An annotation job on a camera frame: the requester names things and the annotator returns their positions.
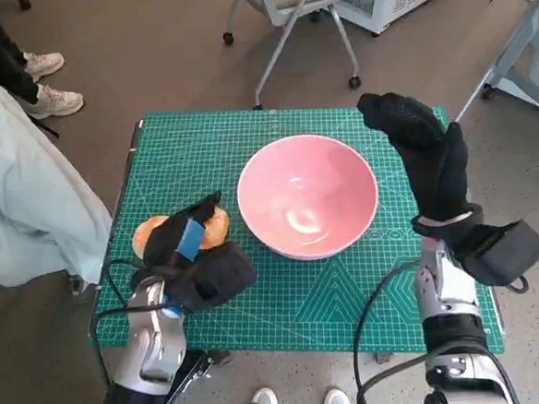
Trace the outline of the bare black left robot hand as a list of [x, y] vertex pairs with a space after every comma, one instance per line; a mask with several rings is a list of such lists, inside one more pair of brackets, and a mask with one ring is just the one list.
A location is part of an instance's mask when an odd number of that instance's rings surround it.
[[219, 208], [221, 199], [221, 191], [212, 192], [155, 227], [143, 249], [145, 266], [185, 269], [201, 250], [223, 244], [230, 223], [227, 213]]

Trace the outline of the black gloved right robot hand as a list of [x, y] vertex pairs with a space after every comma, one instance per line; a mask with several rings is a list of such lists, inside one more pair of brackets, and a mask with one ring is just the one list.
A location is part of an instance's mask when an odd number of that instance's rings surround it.
[[357, 109], [400, 154], [420, 217], [450, 222], [477, 210], [467, 201], [468, 149], [459, 124], [444, 126], [430, 107], [394, 92], [365, 93]]

